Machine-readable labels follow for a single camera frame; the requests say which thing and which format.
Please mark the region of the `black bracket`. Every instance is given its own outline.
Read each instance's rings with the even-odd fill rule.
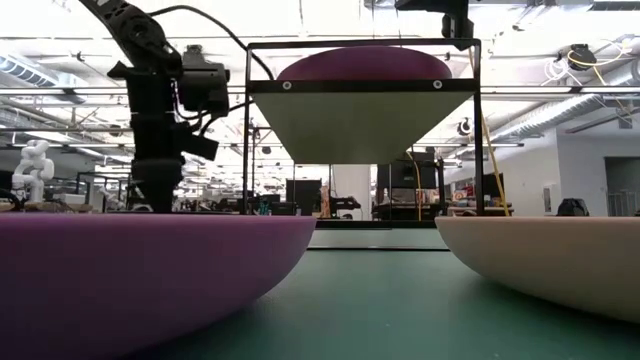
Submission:
[[[473,22],[469,21],[469,0],[398,0],[400,11],[429,11],[443,13],[442,36],[447,39],[472,39]],[[467,47],[456,46],[460,51]]]

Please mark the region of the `black robotic arm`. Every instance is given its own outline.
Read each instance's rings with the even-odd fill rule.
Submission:
[[[109,30],[135,68],[182,70],[180,54],[152,17],[124,0],[80,0]]]
[[[184,55],[167,41],[151,16],[124,0],[79,0],[109,30],[131,61],[108,73],[127,82],[131,128],[136,146],[131,175],[154,212],[171,212],[173,190],[182,181],[183,151],[214,160],[218,143],[196,136],[193,126],[176,122],[178,102],[188,111],[227,116],[229,72],[204,60],[201,48]]]

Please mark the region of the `beige bowl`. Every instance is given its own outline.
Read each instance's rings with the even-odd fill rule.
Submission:
[[[477,273],[558,304],[640,323],[640,218],[440,217]]]

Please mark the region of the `bowl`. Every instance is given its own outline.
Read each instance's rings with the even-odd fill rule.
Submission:
[[[640,219],[440,217],[453,254],[520,292],[640,323]]]
[[[276,286],[312,217],[0,216],[2,359],[111,359],[205,327]]]

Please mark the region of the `green mat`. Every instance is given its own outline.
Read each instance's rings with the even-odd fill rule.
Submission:
[[[637,360],[640,326],[496,285],[451,253],[307,252],[209,329],[127,360]]]

